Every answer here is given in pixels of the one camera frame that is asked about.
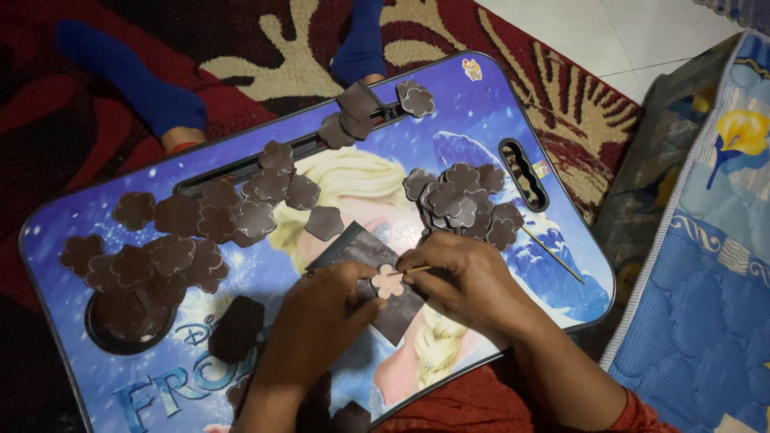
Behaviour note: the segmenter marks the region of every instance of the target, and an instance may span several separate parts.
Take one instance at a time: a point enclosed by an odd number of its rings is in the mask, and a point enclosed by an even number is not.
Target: leg
[[[206,106],[189,90],[155,77],[126,44],[79,21],[56,24],[59,51],[112,83],[149,124],[167,151],[206,141]]]
[[[371,84],[385,78],[380,34],[380,13],[384,4],[384,0],[353,0],[350,32],[332,62],[332,75],[345,87],[359,79]]]

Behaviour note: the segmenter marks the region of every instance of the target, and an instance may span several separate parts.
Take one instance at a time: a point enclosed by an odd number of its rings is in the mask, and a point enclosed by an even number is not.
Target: pink flower cutout
[[[377,296],[387,299],[390,295],[399,296],[403,294],[402,275],[389,275],[394,272],[396,270],[392,265],[384,264],[380,266],[380,274],[372,278],[372,285],[377,289]]]

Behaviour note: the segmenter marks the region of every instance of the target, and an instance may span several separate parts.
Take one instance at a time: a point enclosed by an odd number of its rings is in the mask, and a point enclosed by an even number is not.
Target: wooden stick
[[[546,250],[546,251],[547,251],[547,252],[548,252],[548,253],[551,255],[551,257],[553,257],[554,259],[556,259],[556,261],[557,261],[557,262],[559,262],[559,264],[560,264],[561,266],[563,266],[563,267],[564,267],[564,269],[568,270],[568,271],[570,272],[570,274],[572,274],[572,276],[573,276],[573,277],[577,278],[577,280],[578,280],[578,281],[580,281],[580,282],[581,282],[583,285],[585,285],[585,282],[583,282],[583,280],[582,280],[582,279],[581,279],[581,278],[580,278],[580,277],[579,277],[579,276],[578,276],[578,275],[577,275],[577,274],[576,274],[576,273],[575,273],[575,272],[574,272],[572,269],[570,269],[570,267],[569,267],[569,266],[567,266],[567,264],[565,264],[563,261],[561,261],[561,259],[560,259],[559,257],[556,257],[556,254],[554,254],[554,252],[553,252],[553,251],[551,251],[551,248],[548,248],[548,247],[546,247],[544,243],[540,242],[540,240],[539,240],[538,238],[536,238],[536,237],[535,237],[535,235],[533,235],[533,234],[532,234],[532,232],[530,232],[529,230],[527,230],[527,228],[526,228],[526,227],[524,227],[524,226],[521,226],[521,229],[522,229],[522,230],[524,230],[524,232],[525,232],[526,234],[528,234],[528,235],[529,235],[529,236],[532,238],[532,240],[534,240],[535,242],[537,242],[537,244],[538,244],[538,245],[540,245],[541,247],[543,247],[543,249],[544,249],[544,250]]]
[[[432,266],[415,267],[414,269],[405,270],[404,272],[391,272],[387,276],[390,277],[391,275],[408,274],[410,272],[417,272],[418,270],[429,270],[431,267]]]

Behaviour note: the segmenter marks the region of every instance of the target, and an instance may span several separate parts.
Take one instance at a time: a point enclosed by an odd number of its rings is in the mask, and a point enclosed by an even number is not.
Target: red rug
[[[209,112],[206,135],[218,139],[340,93],[329,64],[349,12],[349,0],[0,3],[0,294],[39,310],[17,253],[18,229],[37,206],[163,158],[120,95],[57,53],[56,21],[77,18],[108,32],[157,76],[196,92]],[[463,49],[503,65],[572,200],[593,222],[638,105],[471,0],[391,0],[381,22],[391,76]],[[25,410],[45,403],[15,400]]]

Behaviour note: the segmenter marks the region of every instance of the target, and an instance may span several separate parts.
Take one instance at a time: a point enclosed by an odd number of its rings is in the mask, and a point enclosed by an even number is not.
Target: hand
[[[489,243],[437,231],[416,250],[407,251],[396,269],[404,272],[426,265],[434,269],[404,274],[403,282],[476,322],[518,337],[543,320],[551,321]]]
[[[387,301],[374,298],[346,317],[355,304],[358,280],[377,275],[361,263],[334,264],[300,278],[286,293],[270,328],[254,384],[307,392],[363,331]]]

